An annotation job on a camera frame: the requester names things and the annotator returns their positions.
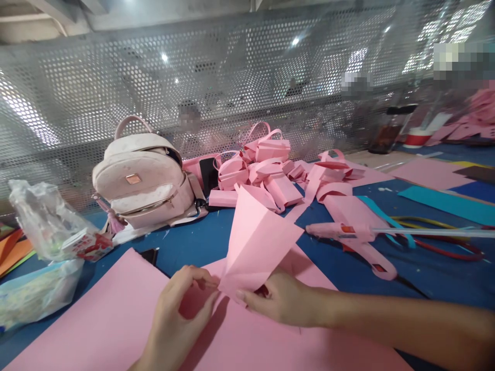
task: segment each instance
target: pink paper scrap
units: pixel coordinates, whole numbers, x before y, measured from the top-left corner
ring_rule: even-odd
[[[390,174],[385,174],[373,168],[359,165],[351,161],[346,161],[346,164],[353,169],[363,171],[363,173],[360,174],[362,178],[346,180],[346,182],[352,185],[353,187],[367,186],[369,184],[379,183],[394,179],[394,177],[391,176]]]
[[[389,175],[434,190],[447,190],[474,182],[454,173],[462,168],[445,161],[418,158],[391,171]]]
[[[208,198],[210,206],[235,207],[237,204],[237,191],[212,190]]]

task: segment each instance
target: blue paper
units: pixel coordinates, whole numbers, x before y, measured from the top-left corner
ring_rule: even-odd
[[[494,206],[417,186],[400,192],[399,196],[460,216],[478,224],[495,225]]]
[[[492,184],[473,182],[461,185],[460,187],[451,188],[449,189],[449,191],[454,191],[461,195],[477,198],[495,204],[495,185]]]

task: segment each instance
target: yellow paper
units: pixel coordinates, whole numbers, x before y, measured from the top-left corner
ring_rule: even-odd
[[[469,161],[453,161],[451,163],[453,163],[455,165],[462,166],[462,167],[480,166],[480,167],[491,168],[491,166],[480,165],[480,164],[476,164],[474,162],[469,162]]]

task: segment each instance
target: backpack handle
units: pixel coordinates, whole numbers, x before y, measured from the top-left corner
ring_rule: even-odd
[[[128,123],[132,122],[132,121],[139,121],[141,122],[141,124],[143,124],[144,126],[146,126],[146,129],[148,129],[148,131],[150,133],[153,133],[153,130],[151,129],[151,126],[148,125],[148,123],[143,120],[141,117],[139,116],[136,116],[136,115],[131,115],[131,116],[127,116],[125,119],[123,119],[119,125],[117,125],[117,129],[115,129],[115,136],[114,136],[114,140],[120,138],[122,136],[122,133],[124,132],[124,129],[125,127],[127,126]]]

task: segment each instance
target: clear plastic bag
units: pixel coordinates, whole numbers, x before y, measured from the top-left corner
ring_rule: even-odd
[[[70,304],[83,259],[68,260],[0,285],[0,333],[55,313]]]
[[[113,248],[110,240],[64,201],[55,185],[9,180],[9,186],[19,225],[41,259],[96,261]]]

